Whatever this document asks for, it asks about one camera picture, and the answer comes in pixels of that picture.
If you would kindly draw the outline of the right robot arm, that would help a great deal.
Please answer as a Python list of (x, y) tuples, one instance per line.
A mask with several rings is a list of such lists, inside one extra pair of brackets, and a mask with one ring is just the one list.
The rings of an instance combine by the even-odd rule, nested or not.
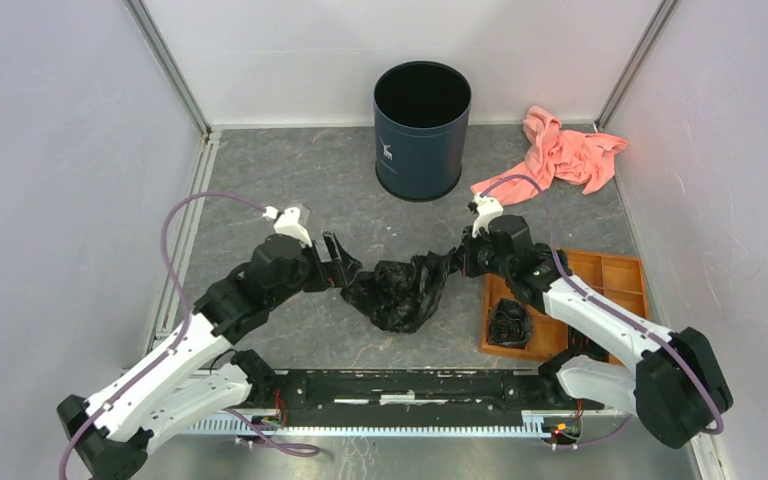
[(677, 449), (699, 434), (719, 435), (734, 399), (708, 338), (636, 315), (575, 275), (562, 251), (534, 243), (526, 220), (502, 214), (463, 229), (458, 249), (468, 277), (495, 275), (515, 300), (579, 331), (617, 359), (563, 354), (537, 382), (540, 400), (562, 408), (589, 399), (639, 419)]

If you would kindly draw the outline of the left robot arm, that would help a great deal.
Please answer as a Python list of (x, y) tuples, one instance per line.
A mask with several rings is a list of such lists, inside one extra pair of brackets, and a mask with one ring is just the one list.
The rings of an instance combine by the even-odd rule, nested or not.
[(351, 285), (362, 268), (331, 232), (330, 255), (315, 244), (273, 234), (249, 261), (213, 283), (171, 335), (109, 386), (87, 398), (70, 395), (57, 407), (77, 453), (94, 479), (130, 479), (168, 438), (213, 412), (245, 402), (266, 405), (273, 379), (258, 370), (223, 368), (178, 391), (209, 360), (264, 325), (269, 314), (300, 292)]

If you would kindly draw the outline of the black trash bag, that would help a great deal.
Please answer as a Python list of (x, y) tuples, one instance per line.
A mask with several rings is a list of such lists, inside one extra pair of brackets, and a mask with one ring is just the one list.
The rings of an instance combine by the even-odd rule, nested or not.
[(451, 275), (449, 251), (429, 251), (407, 262), (381, 260), (361, 271), (341, 297), (382, 331), (414, 333), (438, 310)]

